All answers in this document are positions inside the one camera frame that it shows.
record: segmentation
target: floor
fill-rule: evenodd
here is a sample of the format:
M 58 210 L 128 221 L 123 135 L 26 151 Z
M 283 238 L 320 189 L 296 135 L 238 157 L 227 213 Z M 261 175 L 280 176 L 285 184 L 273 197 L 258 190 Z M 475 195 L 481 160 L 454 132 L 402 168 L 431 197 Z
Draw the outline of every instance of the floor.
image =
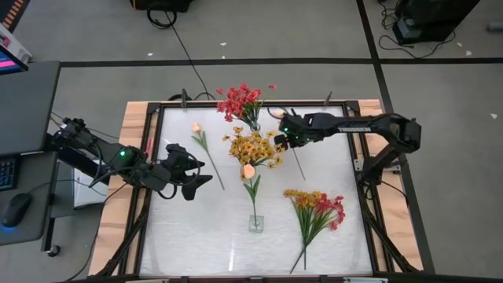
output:
M 459 61 L 426 64 L 379 64 L 378 58 L 408 58 L 379 46 L 373 52 L 387 34 L 381 10 L 375 0 L 196 0 L 176 28 L 191 57 L 204 64 L 197 70 L 210 91 L 276 83 L 271 99 L 324 98 L 333 91 L 332 98 L 381 99 L 387 110 L 417 117 L 422 148 L 408 158 L 436 273 L 503 277 L 503 175 L 495 165 L 503 156 L 503 34 L 485 30 L 488 20 L 503 18 L 503 3 L 480 1 L 456 38 L 432 56 Z M 112 135 L 119 134 L 128 101 L 167 99 L 181 88 L 203 91 L 174 32 L 153 28 L 128 1 L 31 0 L 14 35 L 36 61 L 66 62 L 53 110 Z M 433 47 L 423 43 L 412 51 L 421 55 Z M 471 58 L 496 59 L 477 64 Z M 43 255 L 39 242 L 1 247 L 2 281 L 60 281 L 74 274 L 99 219 L 99 209 L 84 212 L 58 219 L 55 241 L 63 252 L 56 258 Z

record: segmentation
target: black desk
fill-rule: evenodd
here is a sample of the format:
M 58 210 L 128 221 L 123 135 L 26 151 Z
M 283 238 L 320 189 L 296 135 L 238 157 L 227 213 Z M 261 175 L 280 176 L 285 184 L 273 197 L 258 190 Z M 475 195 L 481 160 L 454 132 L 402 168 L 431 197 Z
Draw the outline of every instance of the black desk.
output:
M 0 156 L 42 150 L 53 108 L 59 62 L 28 65 L 0 76 Z
M 51 183 L 31 192 L 33 199 L 30 207 L 17 226 L 12 228 L 0 226 L 0 246 L 35 241 L 42 237 L 46 228 L 50 195 L 56 183 L 56 160 L 56 153 L 36 153 L 21 157 L 17 188 L 0 192 L 2 217 L 6 205 L 12 197 L 18 193 L 26 193 L 45 182 Z

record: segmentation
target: white table surface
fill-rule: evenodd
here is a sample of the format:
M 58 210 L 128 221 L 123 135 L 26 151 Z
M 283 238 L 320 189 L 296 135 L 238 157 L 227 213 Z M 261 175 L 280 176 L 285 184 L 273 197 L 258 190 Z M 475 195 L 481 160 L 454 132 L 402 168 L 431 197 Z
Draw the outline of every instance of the white table surface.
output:
M 342 116 L 341 107 L 301 107 L 298 114 L 330 112 Z M 192 138 L 192 123 L 206 131 L 208 148 L 226 187 L 223 191 L 206 152 Z M 262 132 L 277 130 L 279 121 L 261 110 Z M 168 108 L 164 113 L 158 159 L 167 157 L 167 143 L 178 143 L 206 163 L 201 174 L 214 175 L 201 186 L 193 201 L 181 192 L 173 200 L 152 195 L 141 276 L 287 275 L 301 250 L 299 222 L 285 189 L 320 190 L 330 197 L 343 195 L 347 217 L 337 231 L 323 230 L 307 248 L 307 269 L 302 260 L 293 274 L 371 274 L 362 213 L 358 203 L 347 136 L 336 134 L 322 142 L 296 149 L 303 180 L 291 149 L 274 170 L 259 167 L 262 175 L 256 199 L 257 215 L 265 217 L 263 233 L 248 231 L 252 202 L 240 180 L 240 165 L 229 156 L 233 127 L 214 108 Z M 164 195 L 171 195 L 168 186 Z

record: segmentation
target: computer monitor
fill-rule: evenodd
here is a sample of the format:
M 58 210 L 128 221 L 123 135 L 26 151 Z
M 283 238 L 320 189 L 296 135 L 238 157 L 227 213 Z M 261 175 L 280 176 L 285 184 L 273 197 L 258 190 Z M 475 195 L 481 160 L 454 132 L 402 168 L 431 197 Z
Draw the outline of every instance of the computer monitor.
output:
M 9 39 L 3 39 L 2 36 L 0 36 L 0 75 L 27 71 L 28 66 L 17 59 L 4 47 L 3 40 Z

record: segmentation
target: glass vase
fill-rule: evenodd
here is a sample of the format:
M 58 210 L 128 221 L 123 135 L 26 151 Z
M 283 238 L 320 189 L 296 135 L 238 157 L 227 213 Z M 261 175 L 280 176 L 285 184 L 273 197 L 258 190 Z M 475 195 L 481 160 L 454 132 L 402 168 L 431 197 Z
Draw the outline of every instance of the glass vase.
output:
M 248 230 L 252 233 L 261 233 L 264 231 L 264 217 L 261 215 L 250 215 Z

